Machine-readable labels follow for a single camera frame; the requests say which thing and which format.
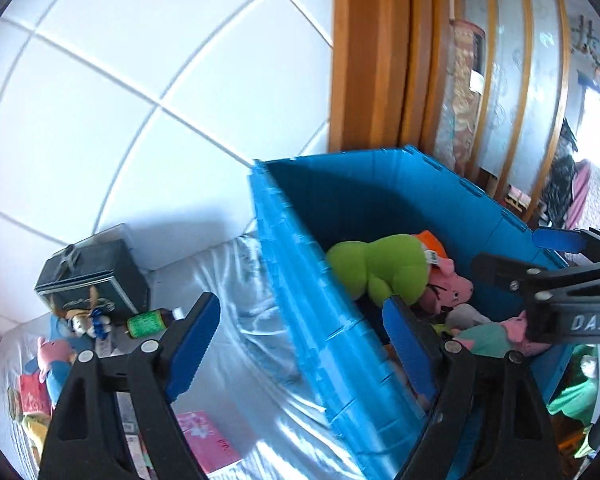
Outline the striped white bed sheet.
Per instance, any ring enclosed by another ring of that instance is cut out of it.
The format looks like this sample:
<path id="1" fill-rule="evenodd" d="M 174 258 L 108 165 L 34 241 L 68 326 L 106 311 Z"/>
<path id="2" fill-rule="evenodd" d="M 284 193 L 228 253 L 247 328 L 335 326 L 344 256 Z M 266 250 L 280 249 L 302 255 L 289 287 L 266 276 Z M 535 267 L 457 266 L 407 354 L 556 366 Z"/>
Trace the striped white bed sheet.
<path id="1" fill-rule="evenodd" d="M 298 370 L 256 234 L 164 266 L 149 283 L 155 308 L 188 310 L 203 292 L 220 300 L 219 327 L 172 405 L 178 414 L 204 412 L 238 452 L 215 478 L 362 478 Z"/>

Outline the orange plush toy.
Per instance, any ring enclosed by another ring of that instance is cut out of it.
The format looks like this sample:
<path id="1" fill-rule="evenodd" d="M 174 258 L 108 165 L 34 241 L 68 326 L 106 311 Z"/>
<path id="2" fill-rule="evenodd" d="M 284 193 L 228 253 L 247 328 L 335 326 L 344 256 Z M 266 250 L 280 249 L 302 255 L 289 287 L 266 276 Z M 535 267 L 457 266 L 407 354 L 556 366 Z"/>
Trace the orange plush toy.
<path id="1" fill-rule="evenodd" d="M 448 255 L 437 237 L 434 236 L 430 231 L 422 231 L 418 234 L 414 235 L 422 244 L 422 248 L 424 248 L 425 258 L 429 264 L 433 264 L 434 266 L 444 266 L 446 260 L 448 260 Z"/>

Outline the rolled patterned carpet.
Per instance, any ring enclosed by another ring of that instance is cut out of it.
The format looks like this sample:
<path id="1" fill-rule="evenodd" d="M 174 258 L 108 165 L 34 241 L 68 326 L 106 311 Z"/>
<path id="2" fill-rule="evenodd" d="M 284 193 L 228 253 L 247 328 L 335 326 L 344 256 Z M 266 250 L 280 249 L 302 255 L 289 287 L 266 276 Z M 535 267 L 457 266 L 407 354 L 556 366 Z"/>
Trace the rolled patterned carpet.
<path id="1" fill-rule="evenodd" d="M 443 104 L 434 157 L 464 176 L 474 147 L 484 88 L 486 33 L 473 22 L 452 20 Z"/>

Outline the green plush toy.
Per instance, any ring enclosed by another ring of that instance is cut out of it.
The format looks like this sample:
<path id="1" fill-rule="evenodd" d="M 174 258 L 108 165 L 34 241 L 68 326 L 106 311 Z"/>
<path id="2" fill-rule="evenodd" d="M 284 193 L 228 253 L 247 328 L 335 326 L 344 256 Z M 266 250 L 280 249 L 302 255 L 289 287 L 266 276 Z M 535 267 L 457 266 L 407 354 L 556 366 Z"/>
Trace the green plush toy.
<path id="1" fill-rule="evenodd" d="M 422 244 L 408 234 L 370 243 L 347 240 L 332 246 L 326 260 L 352 300 L 367 295 L 377 307 L 392 296 L 399 296 L 408 306 L 416 304 L 430 272 Z"/>

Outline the blue plastic storage crate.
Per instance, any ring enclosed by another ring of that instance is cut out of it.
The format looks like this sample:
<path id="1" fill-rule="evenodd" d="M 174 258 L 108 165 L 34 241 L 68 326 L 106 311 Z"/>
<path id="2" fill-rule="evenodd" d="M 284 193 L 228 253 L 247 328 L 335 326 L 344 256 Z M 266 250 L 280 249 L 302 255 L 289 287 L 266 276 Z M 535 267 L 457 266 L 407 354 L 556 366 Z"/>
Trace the blue plastic storage crate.
<path id="1" fill-rule="evenodd" d="M 261 252 L 300 372 L 330 429 L 370 479 L 391 479 L 424 431 L 429 391 L 387 354 L 381 307 L 398 295 L 492 322 L 524 307 L 471 271 L 482 252 L 558 270 L 531 230 L 483 190 L 414 148 L 257 162 Z"/>

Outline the pink pig plush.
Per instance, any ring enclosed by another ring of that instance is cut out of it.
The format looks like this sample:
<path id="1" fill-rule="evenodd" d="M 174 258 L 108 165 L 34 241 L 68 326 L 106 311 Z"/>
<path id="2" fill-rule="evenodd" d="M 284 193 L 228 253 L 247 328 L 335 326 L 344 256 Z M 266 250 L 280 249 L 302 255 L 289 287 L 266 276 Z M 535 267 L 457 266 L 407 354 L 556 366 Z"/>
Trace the pink pig plush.
<path id="1" fill-rule="evenodd" d="M 419 305 L 429 314 L 437 315 L 467 304 L 474 293 L 474 285 L 455 272 L 454 262 L 430 252 L 430 272 Z"/>

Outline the glass partition wooden frame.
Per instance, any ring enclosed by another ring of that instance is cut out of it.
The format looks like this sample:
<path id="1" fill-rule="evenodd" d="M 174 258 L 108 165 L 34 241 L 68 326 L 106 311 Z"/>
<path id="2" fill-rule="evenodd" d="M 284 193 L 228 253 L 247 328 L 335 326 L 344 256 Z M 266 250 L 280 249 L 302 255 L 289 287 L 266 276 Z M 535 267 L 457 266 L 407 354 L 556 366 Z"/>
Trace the glass partition wooden frame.
<path id="1" fill-rule="evenodd" d="M 522 218 L 539 205 L 565 119 L 569 24 L 565 0 L 464 0 L 465 15 L 486 34 L 486 76 L 468 176 L 488 179 L 502 202 L 528 197 Z"/>

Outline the green glass bottle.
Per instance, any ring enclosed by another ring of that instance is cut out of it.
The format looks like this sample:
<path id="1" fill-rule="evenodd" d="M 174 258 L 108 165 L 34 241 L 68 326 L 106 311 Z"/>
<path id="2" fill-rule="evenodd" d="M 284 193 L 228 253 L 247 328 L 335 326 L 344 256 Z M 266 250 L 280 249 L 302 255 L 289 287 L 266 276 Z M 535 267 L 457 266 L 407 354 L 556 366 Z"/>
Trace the green glass bottle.
<path id="1" fill-rule="evenodd" d="M 125 331 L 132 339 L 145 338 L 163 332 L 184 316 L 181 308 L 150 310 L 128 318 L 125 322 Z"/>

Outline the wooden door frame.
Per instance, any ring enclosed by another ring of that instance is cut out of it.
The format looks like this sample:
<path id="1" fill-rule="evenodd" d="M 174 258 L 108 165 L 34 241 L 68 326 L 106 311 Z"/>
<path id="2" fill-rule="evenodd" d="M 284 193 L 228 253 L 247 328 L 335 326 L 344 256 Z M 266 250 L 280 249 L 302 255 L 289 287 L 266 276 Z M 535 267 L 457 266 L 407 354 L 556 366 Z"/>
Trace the wooden door frame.
<path id="1" fill-rule="evenodd" d="M 329 151 L 434 150 L 451 0 L 334 0 Z"/>

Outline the pink tissue pack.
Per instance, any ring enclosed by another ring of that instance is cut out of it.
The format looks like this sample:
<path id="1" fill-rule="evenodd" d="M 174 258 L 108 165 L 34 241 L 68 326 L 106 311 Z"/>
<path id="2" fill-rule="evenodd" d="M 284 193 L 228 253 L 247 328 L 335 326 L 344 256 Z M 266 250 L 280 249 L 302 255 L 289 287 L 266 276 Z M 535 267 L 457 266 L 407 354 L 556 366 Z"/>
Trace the pink tissue pack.
<path id="1" fill-rule="evenodd" d="M 217 474 L 242 460 L 203 411 L 177 414 L 178 426 L 205 474 Z"/>

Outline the dark gift box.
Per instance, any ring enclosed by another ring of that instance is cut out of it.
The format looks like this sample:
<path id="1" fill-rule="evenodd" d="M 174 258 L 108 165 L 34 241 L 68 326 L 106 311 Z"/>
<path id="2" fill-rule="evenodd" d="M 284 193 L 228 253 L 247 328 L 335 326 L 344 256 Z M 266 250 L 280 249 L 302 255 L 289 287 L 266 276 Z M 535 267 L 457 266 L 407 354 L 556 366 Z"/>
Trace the dark gift box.
<path id="1" fill-rule="evenodd" d="M 133 258 L 131 231 L 124 224 L 53 254 L 34 291 L 56 313 L 98 307 L 112 320 L 124 321 L 149 310 L 150 287 Z"/>

